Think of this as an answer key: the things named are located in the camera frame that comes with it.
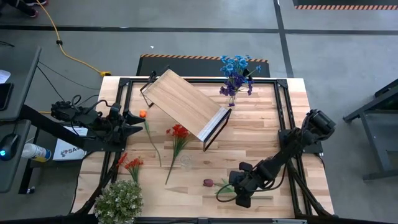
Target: computer mouse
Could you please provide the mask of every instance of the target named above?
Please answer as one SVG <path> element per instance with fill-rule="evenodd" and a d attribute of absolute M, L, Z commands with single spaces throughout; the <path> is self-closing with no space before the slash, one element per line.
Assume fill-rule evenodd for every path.
<path fill-rule="evenodd" d="M 8 134 L 0 141 L 0 159 L 8 161 L 12 159 L 17 152 L 18 135 Z"/>

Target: blue flowers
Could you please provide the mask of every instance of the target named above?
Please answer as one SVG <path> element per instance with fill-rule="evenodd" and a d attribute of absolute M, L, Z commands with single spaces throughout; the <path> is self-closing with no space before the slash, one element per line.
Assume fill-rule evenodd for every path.
<path fill-rule="evenodd" d="M 228 106 L 235 106 L 236 94 L 243 88 L 247 88 L 248 95 L 252 94 L 254 81 L 251 75 L 254 72 L 260 72 L 261 66 L 257 66 L 255 70 L 249 72 L 246 68 L 248 67 L 248 60 L 250 56 L 246 55 L 246 58 L 235 55 L 234 58 L 228 58 L 227 55 L 221 56 L 221 61 L 224 66 L 220 68 L 220 71 L 224 73 L 227 80 L 224 82 L 225 86 L 220 88 L 220 94 L 230 96 Z"/>

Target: yellow cable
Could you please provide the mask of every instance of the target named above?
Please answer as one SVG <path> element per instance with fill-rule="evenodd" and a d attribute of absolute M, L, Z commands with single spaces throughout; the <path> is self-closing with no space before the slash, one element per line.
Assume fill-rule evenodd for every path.
<path fill-rule="evenodd" d="M 52 26 L 54 27 L 55 33 L 57 34 L 57 40 L 58 40 L 58 41 L 61 41 L 60 34 L 58 33 L 57 26 L 54 24 L 54 21 L 52 20 L 52 18 L 51 18 L 51 16 L 50 16 L 49 12 L 47 12 L 47 10 L 45 10 L 45 8 L 41 5 L 41 3 L 39 2 L 39 0 L 36 0 L 36 1 L 37 1 L 37 3 L 39 4 L 39 6 L 44 10 L 44 12 L 47 14 L 47 17 L 50 19 L 50 22 L 51 22 Z M 86 65 L 87 67 L 89 67 L 89 68 L 93 69 L 94 71 L 98 72 L 102 77 L 104 77 L 104 76 L 106 76 L 106 75 L 111 75 L 111 72 L 102 72 L 102 71 L 99 71 L 98 69 L 96 69 L 95 67 L 91 66 L 90 64 L 88 64 L 88 63 L 86 63 L 86 62 L 84 62 L 84 61 L 82 61 L 82 60 L 79 60 L 79 59 L 77 59 L 77 58 L 74 58 L 74 57 L 68 55 L 68 54 L 65 53 L 65 51 L 63 50 L 62 44 L 61 44 L 61 43 L 59 43 L 58 46 L 60 47 L 60 49 L 61 49 L 62 53 L 64 54 L 64 56 L 66 56 L 66 57 L 68 57 L 68 58 L 70 58 L 70 59 L 72 59 L 72 60 L 74 60 L 74 61 L 76 61 L 76 62 L 82 63 L 83 65 Z"/>

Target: white paper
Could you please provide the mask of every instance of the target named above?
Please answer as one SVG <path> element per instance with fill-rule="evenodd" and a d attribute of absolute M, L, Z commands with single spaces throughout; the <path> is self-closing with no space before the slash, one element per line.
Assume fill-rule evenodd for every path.
<path fill-rule="evenodd" d="M 11 73 L 4 70 L 0 70 L 0 84 L 5 83 L 10 76 Z"/>
<path fill-rule="evenodd" d="M 69 131 L 74 133 L 72 127 L 64 127 Z M 75 128 L 76 132 L 80 136 L 87 135 L 86 128 Z M 78 147 L 71 145 L 64 140 L 58 139 L 57 145 L 55 146 L 54 157 L 55 161 L 69 161 L 69 160 L 77 160 L 82 159 L 86 155 L 86 151 L 79 149 Z"/>

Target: bottle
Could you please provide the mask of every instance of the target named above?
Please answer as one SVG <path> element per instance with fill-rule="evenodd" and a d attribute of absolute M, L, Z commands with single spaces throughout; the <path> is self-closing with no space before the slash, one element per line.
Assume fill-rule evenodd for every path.
<path fill-rule="evenodd" d="M 37 162 L 47 162 L 51 158 L 51 151 L 35 144 L 27 143 L 24 146 L 22 157 Z"/>

